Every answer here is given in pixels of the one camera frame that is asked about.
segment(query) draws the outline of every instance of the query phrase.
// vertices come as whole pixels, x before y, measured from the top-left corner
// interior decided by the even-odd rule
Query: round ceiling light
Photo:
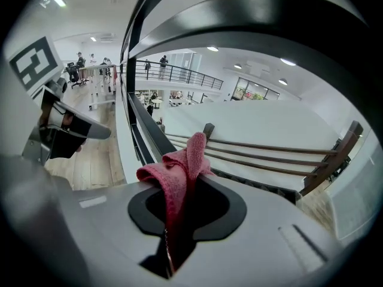
[[[287,85],[287,81],[286,79],[280,79],[279,80],[279,83],[283,84],[283,85]]]
[[[284,62],[285,64],[290,65],[290,66],[295,66],[296,65],[295,63],[293,63],[293,62],[291,62],[289,60],[282,59],[282,58],[281,58],[281,61]]]
[[[215,47],[207,47],[207,49],[211,50],[211,51],[214,51],[214,52],[217,52],[218,51],[218,48],[215,48]]]

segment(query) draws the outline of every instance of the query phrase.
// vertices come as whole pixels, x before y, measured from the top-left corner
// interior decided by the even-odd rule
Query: round white table
[[[154,103],[154,108],[159,109],[160,108],[160,103],[162,103],[162,100],[160,99],[153,99],[152,102]]]

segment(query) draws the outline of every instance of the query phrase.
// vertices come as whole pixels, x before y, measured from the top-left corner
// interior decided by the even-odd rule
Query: office chair
[[[80,82],[78,81],[80,79],[80,76],[78,74],[78,70],[77,70],[77,67],[74,66],[74,63],[68,63],[67,64],[68,67],[65,67],[67,73],[69,74],[69,83],[72,83],[72,89],[73,89],[73,86],[76,86],[76,85],[85,85],[86,84],[86,79],[83,79],[81,80]]]

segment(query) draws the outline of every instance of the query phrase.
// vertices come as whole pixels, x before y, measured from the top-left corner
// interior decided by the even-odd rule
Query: pink cloth
[[[198,175],[214,175],[210,162],[203,152],[206,146],[204,133],[195,133],[186,143],[186,149],[165,154],[162,163],[148,164],[137,170],[140,181],[158,180],[166,200],[166,238],[170,257],[174,256],[177,237],[182,229],[185,206],[194,197]],[[179,263],[174,262],[175,269]]]

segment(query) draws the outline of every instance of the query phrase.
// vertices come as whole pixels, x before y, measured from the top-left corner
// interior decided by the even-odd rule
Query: red towel
[[[165,154],[162,163],[148,164],[137,170],[140,181],[159,181],[166,200],[166,245],[171,266],[176,270],[182,261],[176,258],[177,238],[183,229],[185,206],[193,200],[194,186],[200,173],[214,175],[203,152],[204,133],[195,133],[186,143],[186,149]]]

